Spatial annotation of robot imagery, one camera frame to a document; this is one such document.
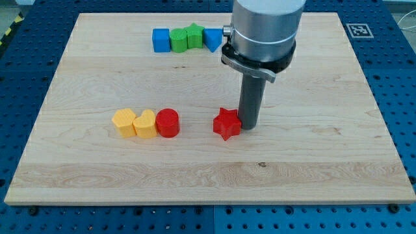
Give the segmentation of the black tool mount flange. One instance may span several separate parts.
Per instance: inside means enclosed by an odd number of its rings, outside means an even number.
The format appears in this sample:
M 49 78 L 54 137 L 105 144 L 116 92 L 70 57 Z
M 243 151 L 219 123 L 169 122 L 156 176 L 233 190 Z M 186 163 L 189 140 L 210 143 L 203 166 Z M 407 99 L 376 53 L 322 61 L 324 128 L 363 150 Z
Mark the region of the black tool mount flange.
M 290 51 L 278 60 L 271 62 L 259 62 L 250 60 L 238 55 L 229 42 L 222 46 L 221 61 L 234 70 L 254 78 L 265 79 L 270 83 L 274 83 L 279 72 L 285 70 L 291 63 L 296 49 L 296 42 Z

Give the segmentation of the grey cylindrical pointer rod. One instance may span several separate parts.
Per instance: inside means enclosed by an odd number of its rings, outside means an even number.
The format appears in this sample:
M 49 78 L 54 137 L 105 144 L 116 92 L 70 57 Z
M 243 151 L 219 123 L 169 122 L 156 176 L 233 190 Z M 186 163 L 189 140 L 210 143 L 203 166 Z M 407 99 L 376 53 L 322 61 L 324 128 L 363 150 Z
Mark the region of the grey cylindrical pointer rod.
M 265 83 L 265 79 L 246 74 L 242 76 L 238 118 L 244 130 L 251 130 L 257 125 Z

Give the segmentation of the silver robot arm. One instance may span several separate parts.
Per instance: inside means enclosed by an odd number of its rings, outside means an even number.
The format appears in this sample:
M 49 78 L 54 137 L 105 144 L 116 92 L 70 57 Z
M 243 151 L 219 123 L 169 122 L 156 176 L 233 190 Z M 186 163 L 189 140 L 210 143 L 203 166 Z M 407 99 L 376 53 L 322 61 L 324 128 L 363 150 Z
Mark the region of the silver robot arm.
M 274 83 L 296 49 L 306 0 L 234 0 L 221 61 L 242 73 L 238 118 L 244 130 L 257 125 L 265 85 Z

